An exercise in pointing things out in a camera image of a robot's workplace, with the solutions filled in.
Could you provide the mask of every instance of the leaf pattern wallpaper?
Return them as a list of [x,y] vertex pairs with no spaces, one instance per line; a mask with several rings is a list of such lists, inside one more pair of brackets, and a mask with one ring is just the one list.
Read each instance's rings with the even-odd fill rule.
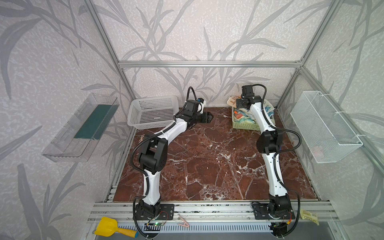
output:
[[[296,61],[331,0],[95,0],[120,61]],[[135,97],[176,95],[193,86],[225,106],[244,84],[263,83],[277,103],[293,69],[126,68]]]
[[[345,0],[306,63],[382,153],[383,56],[384,1]],[[298,130],[290,112],[301,93],[311,90],[306,79],[299,77],[280,108],[286,127]],[[332,202],[349,238],[382,239],[384,178],[363,151],[358,149],[331,164],[316,163],[305,144],[298,153],[314,189]]]
[[[82,1],[2,0],[0,19],[0,239],[78,239],[129,137],[132,98]],[[89,93],[120,103],[89,161],[43,157]]]

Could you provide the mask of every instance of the white plastic basket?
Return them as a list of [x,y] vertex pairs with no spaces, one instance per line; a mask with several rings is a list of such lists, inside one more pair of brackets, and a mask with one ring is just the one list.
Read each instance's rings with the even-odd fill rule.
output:
[[340,112],[320,91],[304,91],[291,116],[318,163],[337,162],[362,146]]
[[176,96],[135,99],[129,107],[128,125],[138,130],[165,127],[178,111]]

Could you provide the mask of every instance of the red marble tabletop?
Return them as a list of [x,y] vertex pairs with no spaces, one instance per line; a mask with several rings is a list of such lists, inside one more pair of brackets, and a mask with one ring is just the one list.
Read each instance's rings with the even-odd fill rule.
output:
[[[160,179],[162,201],[268,199],[265,163],[256,148],[260,132],[233,129],[231,108],[205,110],[214,115],[211,123],[196,124],[168,146]],[[283,127],[277,112],[275,120]],[[143,134],[157,130],[137,131],[131,150]],[[288,147],[292,144],[284,133],[282,149]],[[137,157],[134,163],[139,165]],[[298,191],[301,199],[316,199],[295,152],[281,153],[280,166],[287,187]],[[133,201],[136,195],[143,195],[143,177],[127,161],[114,201]],[[297,198],[292,192],[289,195]]]

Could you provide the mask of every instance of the clothes clip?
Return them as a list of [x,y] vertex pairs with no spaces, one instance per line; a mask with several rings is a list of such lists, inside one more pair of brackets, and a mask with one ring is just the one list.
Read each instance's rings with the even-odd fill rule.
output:
[[187,221],[186,221],[184,218],[182,218],[182,217],[180,216],[180,214],[178,214],[178,215],[179,215],[179,218],[180,218],[181,220],[183,220],[183,224],[178,223],[178,225],[179,225],[179,226],[182,226],[182,227],[189,227],[189,223],[187,223]]

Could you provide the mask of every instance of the yellow scoop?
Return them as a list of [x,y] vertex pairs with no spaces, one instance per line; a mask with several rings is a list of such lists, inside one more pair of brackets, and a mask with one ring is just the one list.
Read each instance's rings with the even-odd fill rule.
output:
[[115,232],[127,235],[129,237],[137,237],[138,232],[130,229],[118,227],[118,222],[109,217],[102,217],[96,228],[95,234],[103,237],[109,237]]

